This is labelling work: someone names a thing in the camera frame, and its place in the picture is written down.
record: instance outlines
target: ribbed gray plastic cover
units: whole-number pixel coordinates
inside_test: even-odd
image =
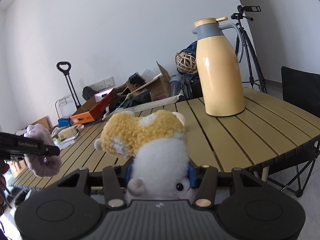
[[[188,201],[132,201],[121,211],[109,212],[84,240],[235,240],[209,211],[197,211]]]

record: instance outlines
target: table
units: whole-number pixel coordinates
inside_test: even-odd
[[[135,114],[146,116],[159,109],[182,113],[186,118],[189,156],[198,166],[211,165],[224,172],[240,167],[256,176],[262,173],[261,178],[266,181],[269,167],[272,169],[281,164],[285,168],[285,160],[298,154],[302,156],[302,159],[299,157],[301,161],[305,161],[306,152],[313,152],[314,143],[320,139],[320,119],[257,90],[244,88],[244,97],[245,110],[231,117],[207,115],[203,98]],[[11,184],[19,188],[42,189],[80,167],[94,172],[112,164],[124,164],[125,159],[94,149],[93,143],[100,137],[104,125],[85,128],[75,144],[61,151],[62,167],[58,175],[38,178],[26,168]]]

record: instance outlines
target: gray thermos handle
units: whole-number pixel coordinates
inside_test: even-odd
[[[220,25],[219,28],[220,28],[220,30],[234,28],[237,31],[237,34],[238,34],[238,37],[239,37],[239,41],[240,41],[239,53],[238,53],[238,61],[240,63],[241,60],[242,60],[242,56],[243,56],[243,40],[242,40],[242,36],[241,36],[241,33],[240,33],[237,25],[235,25],[234,23],[227,23],[227,24],[224,24],[224,25]]]

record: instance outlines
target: woven basket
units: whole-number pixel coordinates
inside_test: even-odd
[[[177,69],[180,72],[194,74],[197,70],[196,57],[194,57],[190,52],[182,52],[176,54],[176,64]]]

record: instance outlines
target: plush toy eye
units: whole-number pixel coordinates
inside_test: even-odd
[[[182,190],[183,190],[183,185],[182,185],[181,183],[178,183],[178,184],[176,185],[176,189],[177,189],[178,191],[182,191]]]

